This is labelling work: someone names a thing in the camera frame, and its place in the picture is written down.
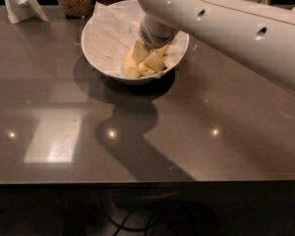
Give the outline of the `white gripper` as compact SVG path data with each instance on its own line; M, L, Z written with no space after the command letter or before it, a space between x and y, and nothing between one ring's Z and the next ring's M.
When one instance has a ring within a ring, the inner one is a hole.
M154 20L149 15L144 15L139 27L139 36L142 41L137 40L135 42L132 58L137 64L142 63L145 60L147 66L156 72L163 71L166 65L163 62L162 57L156 52L151 52L151 54L148 55L148 48L155 49L166 45L175 38L177 33L177 29L166 26Z

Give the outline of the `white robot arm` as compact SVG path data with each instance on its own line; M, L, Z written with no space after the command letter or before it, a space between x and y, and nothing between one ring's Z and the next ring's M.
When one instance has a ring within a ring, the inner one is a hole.
M185 32L295 93L295 11L245 0L138 0L140 38L159 48Z

